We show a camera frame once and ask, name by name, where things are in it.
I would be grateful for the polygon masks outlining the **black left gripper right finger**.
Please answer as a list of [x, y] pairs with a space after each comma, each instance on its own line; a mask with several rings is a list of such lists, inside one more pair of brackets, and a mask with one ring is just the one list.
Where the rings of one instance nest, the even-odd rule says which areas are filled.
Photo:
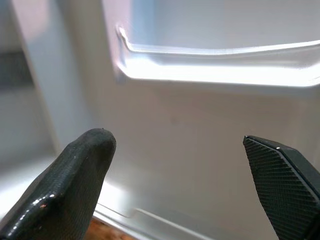
[[320, 173], [297, 150], [276, 141], [243, 139], [259, 201], [280, 240], [320, 238]]

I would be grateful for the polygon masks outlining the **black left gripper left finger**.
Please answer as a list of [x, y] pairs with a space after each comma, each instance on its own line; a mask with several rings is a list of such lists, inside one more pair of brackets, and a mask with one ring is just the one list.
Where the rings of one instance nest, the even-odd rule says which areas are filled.
[[82, 240], [117, 142], [93, 128], [70, 142], [0, 221], [2, 240]]

